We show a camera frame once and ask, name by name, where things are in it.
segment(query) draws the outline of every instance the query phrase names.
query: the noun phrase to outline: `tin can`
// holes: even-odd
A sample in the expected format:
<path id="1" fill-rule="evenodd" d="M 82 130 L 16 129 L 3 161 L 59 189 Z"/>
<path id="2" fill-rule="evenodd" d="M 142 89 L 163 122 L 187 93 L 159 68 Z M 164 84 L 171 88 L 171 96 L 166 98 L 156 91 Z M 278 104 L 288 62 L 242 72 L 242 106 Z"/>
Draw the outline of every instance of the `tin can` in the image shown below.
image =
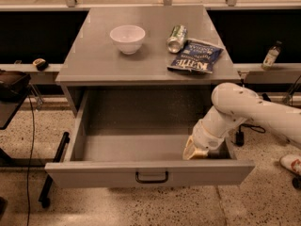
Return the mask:
<path id="1" fill-rule="evenodd" d="M 171 53 L 178 53 L 187 41 L 187 28 L 184 25 L 176 25 L 166 41 L 167 48 Z"/>

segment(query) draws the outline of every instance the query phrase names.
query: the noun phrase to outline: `gray tabletop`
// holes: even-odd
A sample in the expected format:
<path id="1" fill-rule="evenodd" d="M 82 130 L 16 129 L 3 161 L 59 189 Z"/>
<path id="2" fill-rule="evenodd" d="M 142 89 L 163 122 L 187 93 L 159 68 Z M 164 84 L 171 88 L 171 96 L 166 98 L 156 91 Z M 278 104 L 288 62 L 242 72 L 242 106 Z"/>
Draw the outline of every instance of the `gray tabletop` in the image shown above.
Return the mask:
<path id="1" fill-rule="evenodd" d="M 146 38 L 133 55 L 120 52 L 110 31 L 123 24 L 143 27 Z M 224 46 L 203 6 L 92 8 L 56 79 L 65 86 L 217 84 L 238 82 L 239 75 L 226 50 L 214 64 L 213 73 L 169 71 L 176 55 L 166 39 L 176 24 L 187 27 L 188 37 Z"/>

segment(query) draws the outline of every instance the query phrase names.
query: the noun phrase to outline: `black plug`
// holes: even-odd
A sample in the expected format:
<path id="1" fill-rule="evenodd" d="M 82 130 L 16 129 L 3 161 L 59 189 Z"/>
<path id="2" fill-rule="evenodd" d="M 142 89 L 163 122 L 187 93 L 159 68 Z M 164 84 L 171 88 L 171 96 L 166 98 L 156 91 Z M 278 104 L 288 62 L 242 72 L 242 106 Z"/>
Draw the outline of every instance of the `black plug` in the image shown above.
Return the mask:
<path id="1" fill-rule="evenodd" d="M 244 140 L 244 132 L 241 130 L 241 126 L 239 126 L 238 131 L 235 134 L 235 145 L 242 147 L 245 144 Z"/>

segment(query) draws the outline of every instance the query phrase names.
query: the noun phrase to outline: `white sneaker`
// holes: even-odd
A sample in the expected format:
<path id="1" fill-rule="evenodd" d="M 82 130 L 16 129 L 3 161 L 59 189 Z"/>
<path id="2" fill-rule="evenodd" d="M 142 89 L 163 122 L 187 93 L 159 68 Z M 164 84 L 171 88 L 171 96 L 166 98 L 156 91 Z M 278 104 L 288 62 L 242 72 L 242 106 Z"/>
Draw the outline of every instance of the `white sneaker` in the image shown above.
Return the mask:
<path id="1" fill-rule="evenodd" d="M 288 154 L 280 158 L 280 164 L 287 170 L 301 176 L 301 155 Z"/>

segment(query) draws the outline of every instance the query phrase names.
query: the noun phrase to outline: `white bowl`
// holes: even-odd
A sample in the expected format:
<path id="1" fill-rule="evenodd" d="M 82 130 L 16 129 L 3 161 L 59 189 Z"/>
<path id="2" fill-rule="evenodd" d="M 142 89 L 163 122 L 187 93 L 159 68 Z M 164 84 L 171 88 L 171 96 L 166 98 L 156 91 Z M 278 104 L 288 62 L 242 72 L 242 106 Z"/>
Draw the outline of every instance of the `white bowl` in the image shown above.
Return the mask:
<path id="1" fill-rule="evenodd" d="M 123 54 L 131 55 L 141 47 L 145 38 L 145 31 L 139 26 L 123 25 L 114 28 L 110 37 Z"/>

